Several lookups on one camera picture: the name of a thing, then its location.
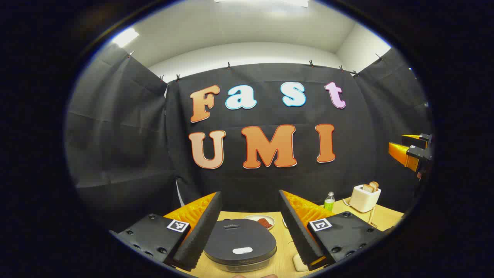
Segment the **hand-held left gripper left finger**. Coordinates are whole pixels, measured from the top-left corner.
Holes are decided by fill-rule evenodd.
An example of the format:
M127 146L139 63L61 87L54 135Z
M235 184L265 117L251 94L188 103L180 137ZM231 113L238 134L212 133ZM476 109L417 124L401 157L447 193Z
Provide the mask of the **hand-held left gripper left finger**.
M148 214L113 237L160 264L191 271L201 257L223 205L214 192L161 216Z

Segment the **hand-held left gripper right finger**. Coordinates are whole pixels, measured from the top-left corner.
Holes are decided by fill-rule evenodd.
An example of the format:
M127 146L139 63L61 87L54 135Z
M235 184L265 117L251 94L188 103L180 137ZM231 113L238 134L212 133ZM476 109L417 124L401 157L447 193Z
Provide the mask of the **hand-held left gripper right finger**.
M346 260L385 236L354 213L334 214L284 190L279 190L279 204L295 248L309 270Z

